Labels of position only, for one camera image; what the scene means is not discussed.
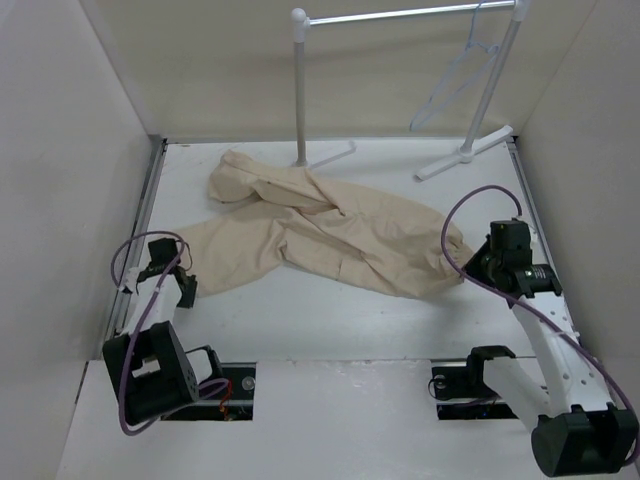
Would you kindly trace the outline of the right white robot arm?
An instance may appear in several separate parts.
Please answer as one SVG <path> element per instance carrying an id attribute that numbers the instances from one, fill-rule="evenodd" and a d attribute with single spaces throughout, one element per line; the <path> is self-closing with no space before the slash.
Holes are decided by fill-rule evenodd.
<path id="1" fill-rule="evenodd" d="M 539 469 L 548 477 L 619 472 L 639 434 L 630 408 L 615 406 L 605 376 L 578 342 L 562 287 L 548 264 L 533 261 L 529 226 L 494 221 L 464 272 L 498 292 L 526 333 L 544 382 L 498 346 L 464 370 L 473 394 L 498 393 L 530 433 Z"/>

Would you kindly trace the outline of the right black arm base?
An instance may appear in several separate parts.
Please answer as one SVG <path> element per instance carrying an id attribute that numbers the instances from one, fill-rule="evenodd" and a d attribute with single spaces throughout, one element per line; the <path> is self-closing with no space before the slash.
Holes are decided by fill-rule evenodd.
<path id="1" fill-rule="evenodd" d="M 484 384 L 472 384 L 464 366 L 436 365 L 427 388 L 436 402 L 437 418 L 441 421 L 517 419 L 494 391 Z"/>

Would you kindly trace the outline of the beige trousers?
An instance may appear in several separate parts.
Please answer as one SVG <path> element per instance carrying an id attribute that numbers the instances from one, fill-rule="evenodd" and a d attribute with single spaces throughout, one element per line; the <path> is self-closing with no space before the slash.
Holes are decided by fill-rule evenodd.
<path id="1" fill-rule="evenodd" d="M 199 293 L 256 281 L 285 262 L 385 295 L 424 298 L 459 283 L 472 249 L 438 211 L 306 168 L 225 152 L 208 196 L 233 210 L 179 229 Z"/>

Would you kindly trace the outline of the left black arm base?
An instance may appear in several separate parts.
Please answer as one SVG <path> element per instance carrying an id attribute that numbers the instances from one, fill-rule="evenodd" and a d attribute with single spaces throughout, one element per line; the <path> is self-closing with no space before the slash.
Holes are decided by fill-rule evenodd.
<path id="1" fill-rule="evenodd" d="M 206 397 L 161 418 L 162 421 L 235 422 L 252 421 L 256 389 L 256 363 L 223 363 L 229 385 L 216 395 Z"/>

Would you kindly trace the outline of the white clothes rack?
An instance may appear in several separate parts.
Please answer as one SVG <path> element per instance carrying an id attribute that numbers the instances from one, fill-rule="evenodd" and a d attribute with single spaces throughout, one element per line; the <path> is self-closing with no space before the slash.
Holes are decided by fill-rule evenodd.
<path id="1" fill-rule="evenodd" d="M 475 80 L 479 79 L 485 71 L 490 75 L 484 88 L 475 114 L 464 138 L 463 143 L 448 156 L 442 157 L 428 164 L 417 171 L 414 177 L 419 181 L 431 179 L 457 165 L 469 164 L 481 153 L 497 146 L 507 140 L 513 133 L 513 128 L 505 125 L 502 128 L 481 137 L 479 135 L 481 124 L 488 111 L 491 100 L 494 97 L 498 82 L 505 68 L 507 59 L 515 42 L 516 36 L 524 22 L 531 3 L 526 0 L 520 1 L 477 1 L 475 3 L 403 9 L 394 11 L 382 11 L 371 13 L 359 13 L 343 16 L 333 16 L 324 18 L 311 18 L 301 8 L 291 11 L 292 35 L 293 35 L 293 65 L 294 65 L 294 95 L 295 95 L 295 127 L 296 127 L 296 147 L 297 159 L 295 165 L 303 167 L 308 164 L 306 146 L 306 104 L 305 104 L 305 45 L 309 30 L 317 27 L 341 25 L 349 23 L 364 23 L 384 21 L 391 19 L 408 19 L 418 17 L 436 17 L 443 15 L 464 14 L 472 15 L 469 34 L 463 52 L 454 60 L 453 64 L 441 78 L 436 88 L 434 88 L 429 100 L 416 113 L 410 122 L 410 130 L 417 131 L 427 123 L 437 113 L 444 110 L 453 102 L 464 90 Z M 476 19 L 482 11 L 509 10 L 511 18 L 505 32 L 502 43 L 497 45 L 487 45 L 476 39 L 475 28 Z M 434 108 L 433 101 L 438 93 L 445 87 L 446 82 L 454 74 L 455 68 L 462 62 L 472 49 L 479 48 L 488 56 L 487 63 L 458 88 L 442 105 Z"/>

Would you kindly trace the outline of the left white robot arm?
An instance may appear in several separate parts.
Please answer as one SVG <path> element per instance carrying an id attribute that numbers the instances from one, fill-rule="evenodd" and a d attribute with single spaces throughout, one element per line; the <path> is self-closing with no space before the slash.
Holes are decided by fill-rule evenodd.
<path id="1" fill-rule="evenodd" d="M 148 243 L 148 265 L 117 274 L 121 252 L 148 235 L 158 237 Z M 185 351 L 174 329 L 175 312 L 195 303 L 196 276 L 181 265 L 182 256 L 190 254 L 188 243 L 178 234 L 150 231 L 126 240 L 112 257 L 110 274 L 117 290 L 138 300 L 120 333 L 102 346 L 120 428 L 127 436 L 139 435 L 164 416 L 231 390 L 232 382 L 215 351 L 209 346 Z"/>

